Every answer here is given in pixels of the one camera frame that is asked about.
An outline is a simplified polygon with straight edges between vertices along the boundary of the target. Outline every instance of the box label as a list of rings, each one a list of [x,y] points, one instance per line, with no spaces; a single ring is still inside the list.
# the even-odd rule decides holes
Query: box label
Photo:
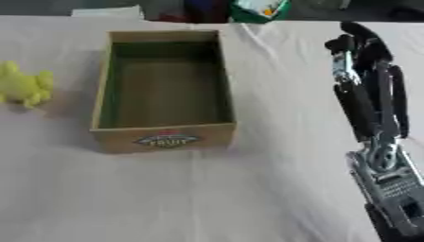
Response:
[[[182,134],[176,131],[162,131],[157,135],[142,137],[135,142],[150,147],[173,148],[200,140],[199,137]]]

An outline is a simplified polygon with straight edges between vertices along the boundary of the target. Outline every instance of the white table surface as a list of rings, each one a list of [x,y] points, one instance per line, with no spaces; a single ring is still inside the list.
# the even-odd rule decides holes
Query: white table surface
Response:
[[[418,144],[424,25],[367,25],[406,73]],[[106,32],[183,28],[222,31],[239,121],[234,144],[101,153],[88,125]],[[344,156],[359,146],[332,93],[323,47],[339,34],[330,22],[0,17],[0,60],[18,61],[26,72],[52,70],[57,89],[34,111],[0,106],[0,241],[379,241]]]

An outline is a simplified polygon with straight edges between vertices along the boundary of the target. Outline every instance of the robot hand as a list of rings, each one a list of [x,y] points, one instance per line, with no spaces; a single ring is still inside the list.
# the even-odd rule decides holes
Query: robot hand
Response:
[[[393,241],[382,236],[386,232],[397,234],[396,241],[423,239],[424,180],[400,144],[409,134],[402,71],[377,34],[356,23],[341,29],[346,34],[326,48],[333,56],[334,92],[362,144],[347,153],[350,173],[384,242]]]

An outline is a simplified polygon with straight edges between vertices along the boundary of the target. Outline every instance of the yellow plush toy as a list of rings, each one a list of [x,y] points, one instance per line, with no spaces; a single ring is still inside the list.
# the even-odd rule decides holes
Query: yellow plush toy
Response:
[[[28,76],[19,71],[14,61],[0,64],[0,102],[19,101],[28,109],[51,98],[53,74],[42,71],[38,76]]]

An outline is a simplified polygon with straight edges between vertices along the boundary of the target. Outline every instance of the cardboard box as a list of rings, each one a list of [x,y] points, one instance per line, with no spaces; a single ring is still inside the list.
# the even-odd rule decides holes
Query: cardboard box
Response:
[[[110,152],[230,144],[218,31],[111,32],[91,132]]]

